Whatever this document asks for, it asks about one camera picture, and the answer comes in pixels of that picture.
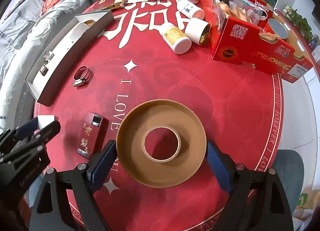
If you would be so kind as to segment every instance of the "open box lid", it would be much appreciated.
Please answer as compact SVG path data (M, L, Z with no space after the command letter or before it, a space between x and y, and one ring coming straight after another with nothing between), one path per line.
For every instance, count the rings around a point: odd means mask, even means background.
M82 51L113 20L110 10L79 14L52 39L25 77L35 100L46 106L51 104L68 72L81 58ZM47 73L42 75L39 68L46 51L52 51L54 56L46 65Z

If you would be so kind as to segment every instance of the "star pattern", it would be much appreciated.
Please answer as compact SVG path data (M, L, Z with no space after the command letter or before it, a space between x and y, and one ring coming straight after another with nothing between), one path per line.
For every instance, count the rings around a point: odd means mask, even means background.
M129 63L127 63L126 65L123 65L123 67L125 67L128 70L128 73L129 73L130 70L132 70L134 67L137 67L137 66L138 65L133 63L132 60Z
M109 194L111 195L111 192L113 192L116 189L119 189L112 181L111 177L110 180L103 184L109 191Z

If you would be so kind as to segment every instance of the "red cardboard box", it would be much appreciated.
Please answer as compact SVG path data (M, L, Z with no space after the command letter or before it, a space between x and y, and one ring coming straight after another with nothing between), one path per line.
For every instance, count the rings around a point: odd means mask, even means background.
M108 120L104 117L87 113L80 134L77 153L89 159L101 151L108 128Z
M299 47L299 39L293 30L288 30L288 43L270 33L261 33L269 18L282 24L285 21L270 11L263 0L249 1L267 13L267 18L259 21L258 26L232 16L226 18L213 0L200 0L205 20L211 25L212 58L234 64L251 63L259 71L279 73L282 79L294 83L312 68L310 56L303 47Z
M124 6L125 1L126 0L98 0L92 6L88 7L83 13L121 8Z

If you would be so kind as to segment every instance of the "potted plant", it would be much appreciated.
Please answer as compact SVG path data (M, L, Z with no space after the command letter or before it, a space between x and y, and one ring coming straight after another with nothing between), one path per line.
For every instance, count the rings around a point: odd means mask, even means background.
M284 15L288 20L297 28L301 33L306 42L310 42L313 39L311 33L311 27L308 24L306 18L303 18L297 13L297 9L293 10L292 7L287 5L283 11Z

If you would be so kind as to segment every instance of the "masking tape roll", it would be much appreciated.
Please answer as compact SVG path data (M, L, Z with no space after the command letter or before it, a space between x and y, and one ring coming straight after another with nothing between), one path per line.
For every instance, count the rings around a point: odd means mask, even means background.
M148 154L148 152L146 151L146 137L147 137L147 135L148 135L151 131L153 131L153 130L155 130L155 129L158 129L158 128L167 128L167 129L169 129L170 131L172 131L172 132L175 134L175 136L177 137L177 140L178 140L178 147L177 147L176 152L175 152L170 158L167 158L167 159L165 159L165 160L155 159L155 158L153 158L150 154ZM180 148L181 148L181 138L180 138L178 132L177 132L175 129L173 129L172 127L167 126L167 125L159 125L159 126L150 128L150 129L144 134L144 136L143 136L143 138L142 138L142 149L143 149L143 152L144 152L144 154L145 154L150 160L152 160L153 162L164 163L164 162L172 161L172 160L178 155L178 153L179 153L179 151L180 151Z
M193 43L201 45L208 36L209 31L209 23L198 18L191 18L184 33Z

